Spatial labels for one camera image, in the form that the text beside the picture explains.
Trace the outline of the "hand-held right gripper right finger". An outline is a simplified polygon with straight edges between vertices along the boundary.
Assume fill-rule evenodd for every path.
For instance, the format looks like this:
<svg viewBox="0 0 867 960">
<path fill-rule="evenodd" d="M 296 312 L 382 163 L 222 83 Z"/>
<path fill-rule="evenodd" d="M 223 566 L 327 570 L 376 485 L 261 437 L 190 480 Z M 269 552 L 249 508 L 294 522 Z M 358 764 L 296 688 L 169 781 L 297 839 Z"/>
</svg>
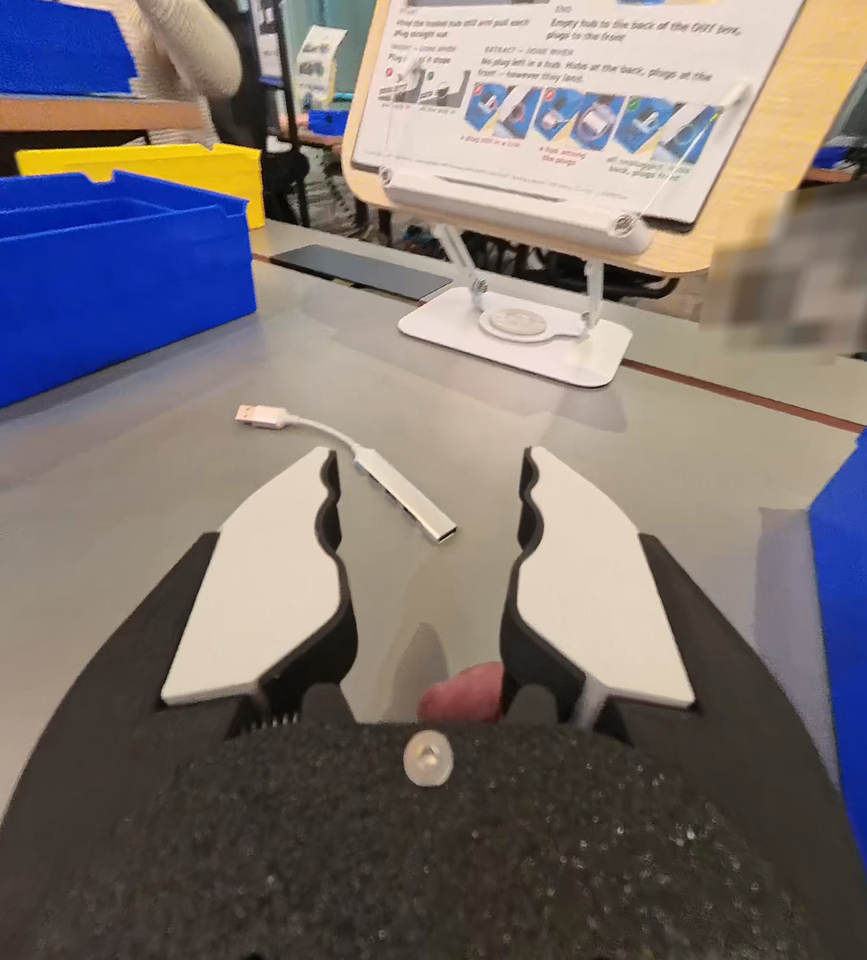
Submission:
<svg viewBox="0 0 867 960">
<path fill-rule="evenodd" d="M 636 525 L 541 446 L 523 451 L 518 494 L 501 715 L 539 690 L 552 719 L 576 728 L 606 728 L 621 709 L 689 718 L 697 695 Z"/>
</svg>

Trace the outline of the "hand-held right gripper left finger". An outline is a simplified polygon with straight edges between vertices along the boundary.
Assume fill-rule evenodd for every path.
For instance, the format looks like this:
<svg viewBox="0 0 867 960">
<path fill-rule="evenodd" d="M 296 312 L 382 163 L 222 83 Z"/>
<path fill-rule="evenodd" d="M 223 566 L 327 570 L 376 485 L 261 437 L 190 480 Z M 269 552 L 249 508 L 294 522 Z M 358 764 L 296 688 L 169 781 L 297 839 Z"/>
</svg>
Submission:
<svg viewBox="0 0 867 960">
<path fill-rule="evenodd" d="M 299 714 L 358 654 L 344 562 L 337 454 L 318 446 L 221 525 L 161 688 L 168 707 L 247 698 Z"/>
</svg>

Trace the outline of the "wooden side table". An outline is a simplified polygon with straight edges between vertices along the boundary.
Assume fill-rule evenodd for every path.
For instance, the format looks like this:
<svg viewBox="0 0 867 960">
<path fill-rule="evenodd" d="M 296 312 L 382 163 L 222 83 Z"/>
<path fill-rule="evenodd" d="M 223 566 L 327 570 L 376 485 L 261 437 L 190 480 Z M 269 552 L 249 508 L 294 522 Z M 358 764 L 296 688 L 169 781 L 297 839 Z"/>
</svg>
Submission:
<svg viewBox="0 0 867 960">
<path fill-rule="evenodd" d="M 0 134 L 197 130 L 202 121 L 193 102 L 0 93 Z"/>
</svg>

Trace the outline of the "yellow plastic bin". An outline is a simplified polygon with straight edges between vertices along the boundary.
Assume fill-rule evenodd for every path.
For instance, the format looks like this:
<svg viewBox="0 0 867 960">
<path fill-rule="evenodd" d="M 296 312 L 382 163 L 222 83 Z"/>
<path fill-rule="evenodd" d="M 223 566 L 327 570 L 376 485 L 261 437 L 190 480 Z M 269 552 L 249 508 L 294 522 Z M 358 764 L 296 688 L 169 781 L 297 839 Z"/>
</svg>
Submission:
<svg viewBox="0 0 867 960">
<path fill-rule="evenodd" d="M 91 181 L 110 181 L 117 172 L 159 179 L 225 194 L 247 202 L 250 230 L 266 221 L 259 150 L 224 143 L 17 150 L 25 177 L 79 173 Z"/>
</svg>

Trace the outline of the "black tripod pole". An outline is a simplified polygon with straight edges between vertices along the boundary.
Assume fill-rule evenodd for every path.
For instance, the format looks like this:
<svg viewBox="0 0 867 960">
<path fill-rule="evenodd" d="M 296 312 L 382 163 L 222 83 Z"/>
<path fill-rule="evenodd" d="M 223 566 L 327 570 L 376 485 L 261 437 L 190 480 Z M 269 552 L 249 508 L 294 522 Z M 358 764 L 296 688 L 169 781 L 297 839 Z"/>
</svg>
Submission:
<svg viewBox="0 0 867 960">
<path fill-rule="evenodd" d="M 283 4 L 250 1 L 249 13 L 258 66 L 264 213 L 268 219 L 309 227 L 310 163 L 300 142 Z"/>
</svg>

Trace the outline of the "wooden document stand white base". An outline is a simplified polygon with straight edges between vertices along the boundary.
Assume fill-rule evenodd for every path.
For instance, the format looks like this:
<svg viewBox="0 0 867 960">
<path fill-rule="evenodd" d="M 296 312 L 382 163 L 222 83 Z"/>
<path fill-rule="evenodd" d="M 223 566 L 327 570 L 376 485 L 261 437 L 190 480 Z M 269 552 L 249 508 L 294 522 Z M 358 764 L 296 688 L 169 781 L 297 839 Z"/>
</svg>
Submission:
<svg viewBox="0 0 867 960">
<path fill-rule="evenodd" d="M 715 249 L 797 188 L 867 65 L 867 2 L 803 2 L 696 221 L 589 208 L 546 221 L 553 202 L 447 183 L 399 165 L 353 168 L 352 153 L 392 2 L 375 8 L 342 146 L 355 197 L 428 223 L 464 279 L 401 319 L 407 337 L 562 385 L 607 386 L 632 331 L 605 311 L 605 270 L 677 279 L 707 270 Z"/>
</svg>

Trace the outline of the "printed instruction sheet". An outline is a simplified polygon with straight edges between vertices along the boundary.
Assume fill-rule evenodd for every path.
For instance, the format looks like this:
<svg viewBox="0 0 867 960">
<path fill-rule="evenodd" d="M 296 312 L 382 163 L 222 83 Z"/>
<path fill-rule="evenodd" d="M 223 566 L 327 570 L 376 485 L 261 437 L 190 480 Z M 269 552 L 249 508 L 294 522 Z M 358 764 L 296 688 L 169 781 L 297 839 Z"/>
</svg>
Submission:
<svg viewBox="0 0 867 960">
<path fill-rule="evenodd" d="M 700 216 L 803 2 L 391 2 L 351 164 Z"/>
</svg>

